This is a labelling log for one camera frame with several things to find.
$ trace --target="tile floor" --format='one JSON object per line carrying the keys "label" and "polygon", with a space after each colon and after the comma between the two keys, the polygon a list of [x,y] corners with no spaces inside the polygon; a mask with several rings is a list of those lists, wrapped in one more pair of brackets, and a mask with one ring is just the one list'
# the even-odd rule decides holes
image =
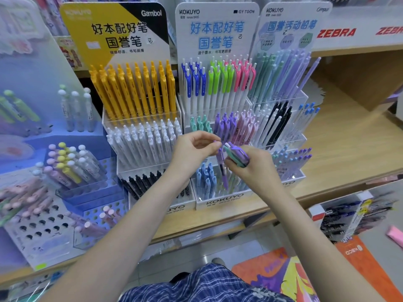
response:
{"label": "tile floor", "polygon": [[248,231],[232,240],[228,236],[219,237],[139,263],[125,290],[144,284],[169,282],[178,273],[193,272],[216,257],[223,259],[227,268],[232,269],[235,264],[282,246],[293,255],[281,225]]}

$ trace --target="blue plaid skirt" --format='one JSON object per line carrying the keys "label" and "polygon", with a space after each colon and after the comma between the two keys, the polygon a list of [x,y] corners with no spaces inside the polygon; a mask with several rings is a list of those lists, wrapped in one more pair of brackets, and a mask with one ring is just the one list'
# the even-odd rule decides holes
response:
{"label": "blue plaid skirt", "polygon": [[175,284],[142,285],[124,293],[119,302],[293,302],[286,295],[253,287],[219,264],[207,264]]}

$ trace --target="person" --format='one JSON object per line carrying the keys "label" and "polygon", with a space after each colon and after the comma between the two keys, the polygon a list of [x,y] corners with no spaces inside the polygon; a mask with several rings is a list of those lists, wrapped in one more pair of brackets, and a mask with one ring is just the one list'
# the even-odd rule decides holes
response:
{"label": "person", "polygon": [[[221,145],[218,136],[205,131],[179,136],[172,161],[162,177],[104,238],[68,269],[41,302],[117,301],[172,199],[187,186],[189,178],[203,160],[214,155]],[[384,301],[283,188],[270,153],[249,146],[243,146],[243,149],[250,158],[247,167],[240,168],[228,158],[225,164],[272,209],[320,301]],[[292,301],[280,293],[254,288],[224,266],[213,263],[175,284],[160,283],[132,288],[120,300]]]}

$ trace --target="shoe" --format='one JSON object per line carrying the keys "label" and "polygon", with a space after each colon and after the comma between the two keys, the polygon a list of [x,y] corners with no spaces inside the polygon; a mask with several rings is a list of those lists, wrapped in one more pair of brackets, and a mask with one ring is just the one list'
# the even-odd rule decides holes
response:
{"label": "shoe", "polygon": [[226,268],[224,261],[222,259],[220,259],[219,257],[216,257],[216,258],[212,259],[211,262],[214,263],[214,264],[223,265]]}

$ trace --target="red label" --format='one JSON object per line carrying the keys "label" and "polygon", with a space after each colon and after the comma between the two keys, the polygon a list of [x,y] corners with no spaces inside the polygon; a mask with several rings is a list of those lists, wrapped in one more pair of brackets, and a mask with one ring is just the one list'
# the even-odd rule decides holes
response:
{"label": "red label", "polygon": [[317,38],[330,38],[330,37],[350,37],[354,36],[357,29],[325,29],[320,30]]}
{"label": "red label", "polygon": [[403,33],[403,26],[385,26],[381,27],[376,35],[390,35]]}

